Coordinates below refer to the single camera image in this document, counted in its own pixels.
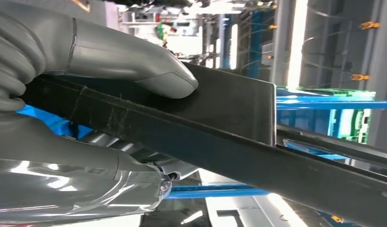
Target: silver metal surface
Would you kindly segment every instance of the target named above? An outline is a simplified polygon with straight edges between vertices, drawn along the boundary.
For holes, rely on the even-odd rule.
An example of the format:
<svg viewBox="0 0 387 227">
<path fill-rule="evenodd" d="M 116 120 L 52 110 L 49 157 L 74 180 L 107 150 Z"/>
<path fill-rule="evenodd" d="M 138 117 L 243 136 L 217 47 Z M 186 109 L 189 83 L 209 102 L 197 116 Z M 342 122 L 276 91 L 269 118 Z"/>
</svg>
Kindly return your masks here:
<svg viewBox="0 0 387 227">
<path fill-rule="evenodd" d="M 196 166 L 174 158 L 164 162 L 158 162 L 157 165 L 160 166 L 167 175 L 172 173 L 176 174 L 176 178 L 174 179 L 176 181 L 184 180 L 186 177 L 199 170 Z"/>
<path fill-rule="evenodd" d="M 139 196 L 153 187 L 155 197 Z M 159 172 L 0 159 L 0 223 L 52 226 L 140 213 L 153 210 L 170 190 L 170 179 Z"/>
</svg>

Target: blue steel beam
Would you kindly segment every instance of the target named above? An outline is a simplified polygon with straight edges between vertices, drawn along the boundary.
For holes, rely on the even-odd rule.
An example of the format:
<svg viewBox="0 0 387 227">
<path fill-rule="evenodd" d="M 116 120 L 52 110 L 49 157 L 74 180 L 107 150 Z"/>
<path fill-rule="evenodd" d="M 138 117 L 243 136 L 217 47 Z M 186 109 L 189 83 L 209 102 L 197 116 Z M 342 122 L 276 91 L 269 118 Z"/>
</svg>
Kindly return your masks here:
<svg viewBox="0 0 387 227">
<path fill-rule="evenodd" d="M 189 185 L 174 186 L 166 199 L 198 199 L 206 197 L 254 196 L 267 194 L 269 194 L 268 191 L 241 183 L 222 185 Z"/>
<path fill-rule="evenodd" d="M 288 100 L 277 102 L 277 110 L 387 109 L 387 101 L 317 101 Z"/>
<path fill-rule="evenodd" d="M 262 13 L 253 12 L 252 13 L 252 24 L 251 24 L 251 34 L 250 37 L 250 49 L 249 49 L 249 63 L 246 76 L 250 78 L 258 78 L 259 76 L 259 67 L 260 59 L 262 57 L 260 50 L 260 42 L 262 32 L 259 32 L 262 29 Z"/>
</svg>

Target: yellow fitting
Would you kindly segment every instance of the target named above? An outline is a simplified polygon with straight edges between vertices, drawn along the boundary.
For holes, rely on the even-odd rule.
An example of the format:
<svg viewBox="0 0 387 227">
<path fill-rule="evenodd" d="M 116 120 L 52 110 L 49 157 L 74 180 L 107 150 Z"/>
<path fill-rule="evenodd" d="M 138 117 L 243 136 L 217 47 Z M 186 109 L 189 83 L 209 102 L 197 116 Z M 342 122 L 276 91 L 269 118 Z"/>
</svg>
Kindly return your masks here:
<svg viewBox="0 0 387 227">
<path fill-rule="evenodd" d="M 341 217 L 338 217 L 336 215 L 332 215 L 332 219 L 337 222 L 337 223 L 344 223 L 344 219 L 342 219 Z"/>
<path fill-rule="evenodd" d="M 380 23 L 379 22 L 368 21 L 368 22 L 365 22 L 365 23 L 361 24 L 361 29 L 362 30 L 378 28 L 378 27 L 380 27 Z"/>
<path fill-rule="evenodd" d="M 368 80 L 369 78 L 369 75 L 353 74 L 351 80 Z"/>
</svg>

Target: fluorescent light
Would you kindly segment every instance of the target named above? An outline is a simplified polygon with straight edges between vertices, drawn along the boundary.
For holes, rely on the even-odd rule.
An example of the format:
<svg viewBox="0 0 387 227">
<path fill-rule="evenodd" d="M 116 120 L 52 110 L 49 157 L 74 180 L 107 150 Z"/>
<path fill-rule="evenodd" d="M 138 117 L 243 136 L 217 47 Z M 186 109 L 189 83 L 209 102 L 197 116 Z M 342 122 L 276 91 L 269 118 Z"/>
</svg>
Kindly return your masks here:
<svg viewBox="0 0 387 227">
<path fill-rule="evenodd" d="M 280 213 L 284 215 L 284 219 L 288 221 L 290 226 L 308 227 L 281 196 L 275 193 L 270 193 L 266 195 L 266 197 L 280 211 Z"/>
<path fill-rule="evenodd" d="M 66 184 L 68 184 L 69 181 L 70 181 L 70 179 L 68 177 L 62 177 L 62 178 L 59 178 L 57 181 L 48 183 L 47 186 L 49 186 L 51 188 L 61 188 L 61 187 L 65 186 Z"/>
<path fill-rule="evenodd" d="M 74 186 L 68 186 L 68 187 L 65 187 L 65 188 L 61 188 L 59 191 L 61 192 L 75 192 L 75 191 L 78 191 L 78 189 L 74 188 Z"/>
<path fill-rule="evenodd" d="M 48 164 L 47 167 L 52 170 L 58 170 L 58 165 L 57 164 Z"/>
<path fill-rule="evenodd" d="M 199 51 L 199 53 L 203 53 L 203 27 L 202 26 L 199 26 L 198 36 L 201 39 L 199 41 L 199 43 L 201 44 L 201 50 Z"/>
<path fill-rule="evenodd" d="M 185 220 L 183 220 L 181 222 L 181 225 L 186 224 L 188 222 L 191 222 L 191 221 L 193 221 L 193 220 L 195 220 L 195 219 L 197 219 L 199 217 L 202 217 L 202 216 L 203 216 L 203 212 L 200 210 L 200 211 L 194 213 L 193 215 L 187 217 Z"/>
<path fill-rule="evenodd" d="M 237 48 L 238 48 L 238 25 L 231 27 L 231 46 L 230 46 L 230 69 L 237 68 Z"/>
<path fill-rule="evenodd" d="M 290 66 L 288 68 L 287 78 L 288 89 L 297 89 L 299 87 L 307 12 L 308 0 L 296 0 L 294 24 L 292 27 Z"/>
<path fill-rule="evenodd" d="M 213 59 L 207 59 L 206 60 L 206 67 L 207 68 L 213 68 Z"/>
<path fill-rule="evenodd" d="M 216 53 L 221 52 L 221 39 L 216 40 Z"/>
<path fill-rule="evenodd" d="M 216 57 L 215 61 L 216 61 L 216 66 L 215 66 L 215 68 L 216 68 L 216 69 L 219 69 L 219 68 L 220 68 L 220 57 Z"/>
</svg>

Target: gray robotic arm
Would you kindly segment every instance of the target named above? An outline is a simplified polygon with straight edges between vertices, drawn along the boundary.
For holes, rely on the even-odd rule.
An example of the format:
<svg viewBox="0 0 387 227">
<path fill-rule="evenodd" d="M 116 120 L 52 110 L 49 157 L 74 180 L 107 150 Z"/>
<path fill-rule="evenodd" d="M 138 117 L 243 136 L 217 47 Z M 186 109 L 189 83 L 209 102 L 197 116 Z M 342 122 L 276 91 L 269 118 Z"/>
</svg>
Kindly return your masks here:
<svg viewBox="0 0 387 227">
<path fill-rule="evenodd" d="M 0 0 L 0 225 L 50 226 L 154 209 L 171 183 L 118 149 L 54 135 L 15 113 L 41 73 L 126 79 L 169 98 L 198 86 L 166 49 L 115 30 Z"/>
</svg>

